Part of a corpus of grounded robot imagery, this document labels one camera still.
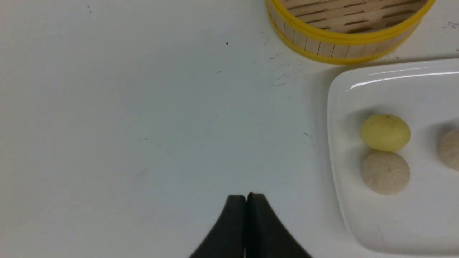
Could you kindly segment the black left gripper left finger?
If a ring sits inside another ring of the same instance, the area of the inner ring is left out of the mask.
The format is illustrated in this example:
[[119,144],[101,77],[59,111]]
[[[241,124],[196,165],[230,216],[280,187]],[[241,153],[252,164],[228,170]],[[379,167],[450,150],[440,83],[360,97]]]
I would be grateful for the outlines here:
[[246,198],[243,195],[229,195],[218,220],[191,257],[244,257],[245,214]]

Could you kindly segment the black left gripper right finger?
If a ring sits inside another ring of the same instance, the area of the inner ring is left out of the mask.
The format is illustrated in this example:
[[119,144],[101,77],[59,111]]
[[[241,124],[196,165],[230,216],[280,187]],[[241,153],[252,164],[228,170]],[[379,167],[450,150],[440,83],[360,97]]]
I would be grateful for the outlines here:
[[247,258],[310,258],[284,227],[265,195],[249,193],[246,205]]

